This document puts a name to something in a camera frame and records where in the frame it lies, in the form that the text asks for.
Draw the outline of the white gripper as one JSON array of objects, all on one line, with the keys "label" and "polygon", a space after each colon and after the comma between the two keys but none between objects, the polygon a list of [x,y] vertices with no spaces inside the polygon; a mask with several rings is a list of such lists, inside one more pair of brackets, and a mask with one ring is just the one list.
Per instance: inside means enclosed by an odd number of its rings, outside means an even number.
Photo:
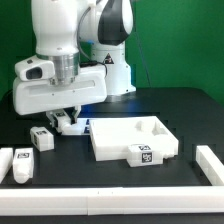
[{"label": "white gripper", "polygon": [[103,102],[107,97],[105,67],[96,65],[80,69],[75,80],[65,86],[51,85],[50,80],[13,83],[13,104],[20,115],[46,112],[50,125],[58,129],[58,118],[53,110],[73,107],[71,123],[76,124],[82,105]]}]

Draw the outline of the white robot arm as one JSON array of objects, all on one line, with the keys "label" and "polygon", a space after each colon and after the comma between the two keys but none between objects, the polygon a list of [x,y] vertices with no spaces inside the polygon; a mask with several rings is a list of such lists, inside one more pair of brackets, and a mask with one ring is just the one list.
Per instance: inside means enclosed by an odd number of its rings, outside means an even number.
[{"label": "white robot arm", "polygon": [[15,65],[15,111],[44,112],[57,132],[85,134],[82,106],[135,91],[125,60],[131,1],[31,0],[31,11],[36,54]]}]

